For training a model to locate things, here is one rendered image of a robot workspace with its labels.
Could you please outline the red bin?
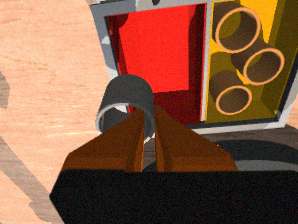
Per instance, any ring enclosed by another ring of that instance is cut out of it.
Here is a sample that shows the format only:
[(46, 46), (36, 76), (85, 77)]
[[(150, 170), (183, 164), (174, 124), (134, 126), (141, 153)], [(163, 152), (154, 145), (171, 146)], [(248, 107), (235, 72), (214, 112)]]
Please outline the red bin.
[(201, 124), (206, 3), (107, 16), (120, 75), (145, 79), (183, 125)]

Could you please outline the yellow bin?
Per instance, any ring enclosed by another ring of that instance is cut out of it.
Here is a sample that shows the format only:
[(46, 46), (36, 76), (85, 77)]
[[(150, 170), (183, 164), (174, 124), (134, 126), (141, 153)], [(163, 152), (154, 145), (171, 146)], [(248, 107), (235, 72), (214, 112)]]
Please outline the yellow bin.
[[(232, 1), (251, 8), (258, 14), (261, 23), (258, 38), (278, 49), (283, 54), (284, 66), (281, 72), (272, 81), (261, 85), (248, 83), (233, 66), (231, 53), (221, 50), (211, 39), (213, 8), (225, 1), (212, 2), (204, 122), (215, 123), (275, 117), (298, 50), (298, 0)], [(239, 11), (229, 15), (220, 26), (219, 38), (231, 36), (238, 29), (240, 21), (241, 15)], [(252, 93), (252, 100), (248, 107), (232, 115), (226, 115), (218, 111), (208, 90), (209, 80), (213, 75), (223, 70), (235, 72)]]

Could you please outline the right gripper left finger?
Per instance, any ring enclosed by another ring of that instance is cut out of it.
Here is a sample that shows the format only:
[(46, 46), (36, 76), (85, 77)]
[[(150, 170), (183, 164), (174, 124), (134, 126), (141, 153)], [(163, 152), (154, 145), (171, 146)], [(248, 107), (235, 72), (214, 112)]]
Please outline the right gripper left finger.
[(122, 122), (68, 153), (60, 172), (67, 169), (142, 172), (143, 151), (144, 112), (136, 108)]

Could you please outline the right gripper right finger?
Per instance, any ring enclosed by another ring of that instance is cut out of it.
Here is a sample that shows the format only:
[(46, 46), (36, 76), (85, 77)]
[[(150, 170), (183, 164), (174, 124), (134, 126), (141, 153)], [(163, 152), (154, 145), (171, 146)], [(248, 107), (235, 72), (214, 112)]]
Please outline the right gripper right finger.
[(155, 105), (157, 172), (238, 171), (232, 155)]

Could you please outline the divided red and yellow tray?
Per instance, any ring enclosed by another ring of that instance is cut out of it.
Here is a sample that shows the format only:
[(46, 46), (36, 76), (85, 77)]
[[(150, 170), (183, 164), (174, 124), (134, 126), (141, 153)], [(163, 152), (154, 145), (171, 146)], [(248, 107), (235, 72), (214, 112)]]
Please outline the divided red and yellow tray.
[(225, 0), (117, 0), (90, 5), (110, 81), (120, 75), (107, 16), (206, 3), (201, 124), (185, 125), (198, 134), (284, 127), (298, 94), (298, 50), (275, 117), (205, 123), (212, 2)]

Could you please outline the grey metal bushing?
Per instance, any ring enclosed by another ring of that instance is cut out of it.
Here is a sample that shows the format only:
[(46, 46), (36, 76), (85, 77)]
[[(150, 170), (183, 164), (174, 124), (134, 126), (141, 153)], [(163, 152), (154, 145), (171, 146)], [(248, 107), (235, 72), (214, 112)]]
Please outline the grey metal bushing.
[(123, 74), (108, 83), (95, 119), (99, 135), (131, 114), (116, 109), (116, 106), (132, 106), (143, 110), (144, 143), (151, 139), (156, 127), (154, 98), (153, 90), (145, 79), (133, 74)]

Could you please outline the bronze bushing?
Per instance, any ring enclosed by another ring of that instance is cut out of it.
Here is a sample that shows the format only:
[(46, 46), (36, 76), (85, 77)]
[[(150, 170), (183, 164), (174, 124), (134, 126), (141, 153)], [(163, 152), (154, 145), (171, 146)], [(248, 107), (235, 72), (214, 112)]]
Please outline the bronze bushing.
[[(261, 52), (260, 59), (247, 67), (251, 59)], [(261, 85), (273, 80), (280, 73), (284, 57), (278, 49), (257, 37), (247, 49), (231, 53), (231, 62), (248, 83)]]
[[(241, 15), (238, 29), (229, 37), (219, 38), (221, 24), (229, 15), (237, 11)], [(253, 9), (232, 1), (225, 1), (213, 8), (211, 38), (223, 51), (237, 53), (247, 49), (256, 40), (260, 26), (260, 18)]]
[[(230, 93), (222, 95), (232, 88), (234, 89)], [(227, 115), (243, 111), (252, 99), (248, 87), (235, 72), (230, 70), (223, 70), (213, 75), (209, 80), (208, 90), (218, 111)]]

